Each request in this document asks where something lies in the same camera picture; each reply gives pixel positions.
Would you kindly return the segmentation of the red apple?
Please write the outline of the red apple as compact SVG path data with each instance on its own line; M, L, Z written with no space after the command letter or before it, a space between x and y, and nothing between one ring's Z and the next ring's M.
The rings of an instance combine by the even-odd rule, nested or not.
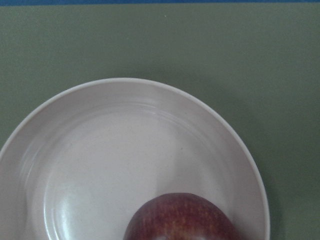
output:
M167 193L143 204L132 216L125 240L240 240L229 218L212 202L192 193Z

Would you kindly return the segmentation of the pink plate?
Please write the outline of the pink plate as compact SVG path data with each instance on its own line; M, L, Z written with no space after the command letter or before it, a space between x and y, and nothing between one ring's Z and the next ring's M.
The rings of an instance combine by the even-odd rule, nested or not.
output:
M78 85L30 113L0 152L3 240L121 240L136 210L185 192L218 206L245 240L270 238L247 147L209 106L137 78Z

